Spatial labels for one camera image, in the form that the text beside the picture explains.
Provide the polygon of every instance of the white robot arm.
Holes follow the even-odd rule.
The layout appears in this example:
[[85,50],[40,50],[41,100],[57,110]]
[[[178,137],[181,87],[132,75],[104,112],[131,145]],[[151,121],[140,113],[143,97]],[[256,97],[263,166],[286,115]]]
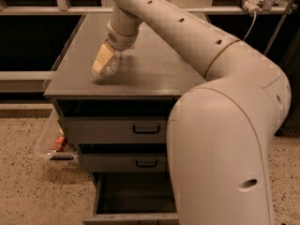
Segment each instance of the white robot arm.
[[113,0],[93,70],[129,49],[147,23],[208,82],[172,109],[167,149],[181,225],[274,225],[270,138],[290,107],[282,70],[238,38],[165,0]]

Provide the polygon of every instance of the terrazzo floor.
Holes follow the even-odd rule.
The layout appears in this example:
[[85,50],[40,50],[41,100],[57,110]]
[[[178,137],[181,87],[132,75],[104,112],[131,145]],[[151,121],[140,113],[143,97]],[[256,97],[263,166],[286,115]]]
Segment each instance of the terrazzo floor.
[[[96,189],[78,168],[57,170],[34,149],[50,104],[0,104],[0,224],[76,225],[93,213]],[[300,224],[300,132],[271,142],[276,225]]]

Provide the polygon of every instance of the open drawer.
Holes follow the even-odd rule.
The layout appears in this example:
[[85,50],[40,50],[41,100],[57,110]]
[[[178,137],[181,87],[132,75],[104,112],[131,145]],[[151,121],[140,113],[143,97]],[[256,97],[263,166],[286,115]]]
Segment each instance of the open drawer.
[[85,225],[179,225],[168,172],[97,174],[97,196]]

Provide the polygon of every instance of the drawer handle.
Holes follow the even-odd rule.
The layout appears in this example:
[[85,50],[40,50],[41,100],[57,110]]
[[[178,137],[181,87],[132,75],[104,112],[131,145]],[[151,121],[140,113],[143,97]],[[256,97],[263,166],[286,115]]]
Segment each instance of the drawer handle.
[[160,132],[160,125],[157,125],[157,129],[154,131],[138,131],[137,128],[133,126],[132,131],[136,134],[158,134]]
[[154,164],[149,164],[149,165],[142,165],[142,164],[139,164],[139,160],[135,160],[135,165],[138,167],[138,168],[155,168],[157,165],[158,165],[158,160],[156,159],[156,162]]

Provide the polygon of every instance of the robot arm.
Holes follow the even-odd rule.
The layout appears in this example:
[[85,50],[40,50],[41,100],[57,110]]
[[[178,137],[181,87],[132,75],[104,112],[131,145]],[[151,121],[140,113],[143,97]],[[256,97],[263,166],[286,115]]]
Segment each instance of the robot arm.
[[180,224],[273,225],[268,146],[290,107],[285,74],[245,42],[165,0],[113,1],[96,73],[114,51],[134,44],[145,22],[208,81],[184,94],[168,121]]

